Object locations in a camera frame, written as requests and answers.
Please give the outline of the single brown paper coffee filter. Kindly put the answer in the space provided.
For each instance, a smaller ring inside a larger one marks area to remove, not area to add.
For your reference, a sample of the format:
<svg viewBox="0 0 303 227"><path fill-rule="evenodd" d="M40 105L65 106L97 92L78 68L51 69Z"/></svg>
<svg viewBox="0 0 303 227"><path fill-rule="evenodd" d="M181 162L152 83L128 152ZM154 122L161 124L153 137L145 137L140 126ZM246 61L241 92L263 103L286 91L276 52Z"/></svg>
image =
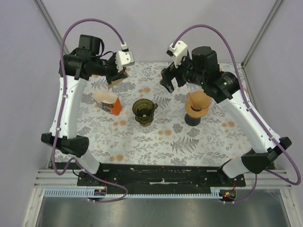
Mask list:
<svg viewBox="0 0 303 227"><path fill-rule="evenodd" d="M190 92L187 100L194 110L206 109L210 106L212 99L203 90Z"/></svg>

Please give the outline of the dark green glass jar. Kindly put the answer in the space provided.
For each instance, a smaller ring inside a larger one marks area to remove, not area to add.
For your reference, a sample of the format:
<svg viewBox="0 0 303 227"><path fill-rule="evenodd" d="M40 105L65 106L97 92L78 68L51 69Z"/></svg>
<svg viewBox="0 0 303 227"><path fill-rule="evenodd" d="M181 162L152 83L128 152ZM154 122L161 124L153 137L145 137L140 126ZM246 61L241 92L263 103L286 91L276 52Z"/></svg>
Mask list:
<svg viewBox="0 0 303 227"><path fill-rule="evenodd" d="M144 121L153 121L154 112L158 108L158 104L154 103L149 99L139 99L137 100L132 107L132 111L135 115L135 120L140 124Z"/></svg>

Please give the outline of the round bamboo dripper holder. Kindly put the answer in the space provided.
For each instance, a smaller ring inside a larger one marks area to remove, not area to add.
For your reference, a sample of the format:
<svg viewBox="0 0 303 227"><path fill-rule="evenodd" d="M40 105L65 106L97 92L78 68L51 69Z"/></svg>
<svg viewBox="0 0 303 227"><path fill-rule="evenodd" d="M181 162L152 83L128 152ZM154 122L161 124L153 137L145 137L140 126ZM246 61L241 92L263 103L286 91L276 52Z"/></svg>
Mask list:
<svg viewBox="0 0 303 227"><path fill-rule="evenodd" d="M185 111L192 118L202 118L207 115L207 113L209 111L209 107L202 108L202 109L196 109L191 106L189 101L186 101L185 102Z"/></svg>

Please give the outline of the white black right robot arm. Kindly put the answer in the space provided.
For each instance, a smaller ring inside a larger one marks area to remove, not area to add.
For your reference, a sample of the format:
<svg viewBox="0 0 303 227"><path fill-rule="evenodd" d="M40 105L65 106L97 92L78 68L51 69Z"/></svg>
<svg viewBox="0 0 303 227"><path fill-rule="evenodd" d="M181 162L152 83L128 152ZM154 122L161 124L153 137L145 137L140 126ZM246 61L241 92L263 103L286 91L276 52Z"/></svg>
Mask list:
<svg viewBox="0 0 303 227"><path fill-rule="evenodd" d="M173 79L179 87L186 83L200 86L233 117L251 143L249 152L220 167L222 171L217 174L220 185L228 186L234 177L247 172L261 173L282 154L283 149L291 146L291 140L271 130L246 95L241 93L237 77L220 70L217 54L211 47L197 47L189 53L187 45L179 41L175 47L168 47L167 54L174 57L174 62L161 71L160 84L170 93L174 91Z"/></svg>

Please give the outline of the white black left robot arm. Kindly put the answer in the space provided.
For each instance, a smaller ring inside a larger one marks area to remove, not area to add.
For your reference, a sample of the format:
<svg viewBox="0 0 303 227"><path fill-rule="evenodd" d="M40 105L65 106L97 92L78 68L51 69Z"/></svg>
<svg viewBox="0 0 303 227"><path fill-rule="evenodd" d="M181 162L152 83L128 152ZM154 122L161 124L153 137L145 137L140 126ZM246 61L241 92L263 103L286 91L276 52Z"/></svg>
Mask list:
<svg viewBox="0 0 303 227"><path fill-rule="evenodd" d="M63 154L74 158L83 171L88 171L88 180L93 185L101 185L103 172L100 163L89 151L89 139L77 134L77 117L84 89L92 75L106 77L107 83L126 78L126 67L134 64L133 54L126 43L121 50L102 59L104 43L100 38L80 35L79 45L60 61L60 91L55 117L41 141Z"/></svg>

